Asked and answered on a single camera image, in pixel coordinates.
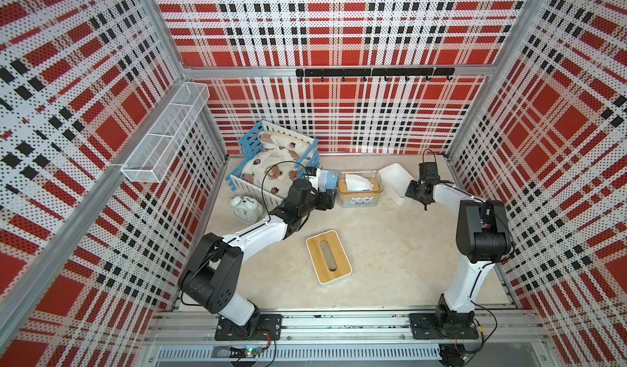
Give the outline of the clear plastic tissue box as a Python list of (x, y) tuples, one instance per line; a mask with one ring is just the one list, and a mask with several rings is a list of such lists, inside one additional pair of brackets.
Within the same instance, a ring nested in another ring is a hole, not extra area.
[(343, 179), (346, 174), (360, 174), (362, 177), (376, 178), (381, 185), (380, 192), (357, 192), (357, 193), (340, 193), (337, 185), (337, 196), (339, 204), (343, 207), (373, 207), (380, 200), (380, 196), (384, 191), (383, 182), (380, 174), (375, 170), (369, 171), (344, 171), (340, 172), (339, 180)]

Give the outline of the white plastic box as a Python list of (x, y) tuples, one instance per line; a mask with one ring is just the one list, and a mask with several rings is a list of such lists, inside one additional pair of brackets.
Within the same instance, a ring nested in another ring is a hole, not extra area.
[(406, 204), (406, 191), (413, 177), (400, 164), (393, 163), (378, 171), (383, 182), (384, 192), (397, 206)]

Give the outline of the bamboo lid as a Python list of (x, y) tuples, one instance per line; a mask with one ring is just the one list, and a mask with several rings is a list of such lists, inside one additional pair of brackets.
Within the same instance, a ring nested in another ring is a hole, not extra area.
[(362, 177), (357, 174), (346, 174), (338, 181), (340, 193), (380, 192), (381, 185), (376, 178)]

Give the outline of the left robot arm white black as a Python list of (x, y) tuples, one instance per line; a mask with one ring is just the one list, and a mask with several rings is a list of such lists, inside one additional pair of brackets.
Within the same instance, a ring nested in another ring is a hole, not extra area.
[(260, 310), (237, 292), (247, 259), (300, 231), (315, 210), (331, 210), (336, 190), (321, 191), (307, 179), (296, 179), (287, 197), (265, 219), (228, 236), (204, 235), (181, 272), (181, 293), (232, 324), (256, 329)]

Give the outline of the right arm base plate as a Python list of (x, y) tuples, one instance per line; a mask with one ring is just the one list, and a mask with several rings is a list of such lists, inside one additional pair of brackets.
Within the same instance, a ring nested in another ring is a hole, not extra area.
[(479, 339), (478, 327), (474, 322), (474, 313), (448, 314), (437, 316), (435, 313), (413, 313), (409, 315), (413, 339)]

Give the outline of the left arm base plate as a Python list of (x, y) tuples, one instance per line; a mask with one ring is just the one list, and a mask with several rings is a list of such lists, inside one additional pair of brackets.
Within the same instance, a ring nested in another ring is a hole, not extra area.
[(215, 341), (249, 341), (249, 340), (279, 340), (282, 331), (281, 314), (254, 314), (244, 326), (238, 326), (233, 321), (221, 316)]

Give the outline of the blue tissue pack front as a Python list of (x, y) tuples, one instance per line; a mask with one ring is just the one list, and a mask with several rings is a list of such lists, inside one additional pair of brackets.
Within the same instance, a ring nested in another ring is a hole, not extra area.
[(348, 192), (369, 192), (374, 188), (374, 183), (360, 174), (346, 174), (345, 184)]

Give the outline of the blue tissue pack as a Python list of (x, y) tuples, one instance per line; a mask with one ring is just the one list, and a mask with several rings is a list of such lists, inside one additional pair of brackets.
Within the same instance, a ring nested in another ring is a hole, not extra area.
[(313, 184), (320, 192), (326, 190), (336, 190), (339, 180), (339, 173), (334, 170), (316, 169), (316, 175), (314, 177), (315, 183)]
[(374, 183), (360, 174), (346, 174), (345, 184), (348, 192), (369, 192), (374, 188)]

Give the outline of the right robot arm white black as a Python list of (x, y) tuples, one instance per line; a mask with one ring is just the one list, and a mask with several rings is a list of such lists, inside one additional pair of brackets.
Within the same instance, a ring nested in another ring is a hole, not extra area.
[(460, 263), (435, 311), (438, 324), (474, 322), (478, 294), (491, 270), (513, 249), (505, 205), (476, 197), (440, 178), (437, 163), (421, 162), (419, 179), (409, 183), (405, 196), (424, 206), (445, 205), (457, 214), (456, 246)]

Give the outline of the white bamboo-lid tissue box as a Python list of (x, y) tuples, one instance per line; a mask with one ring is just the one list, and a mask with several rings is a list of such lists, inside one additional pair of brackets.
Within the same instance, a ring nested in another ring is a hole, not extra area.
[(309, 237), (306, 246), (321, 286), (335, 284), (353, 273), (346, 250), (335, 230)]

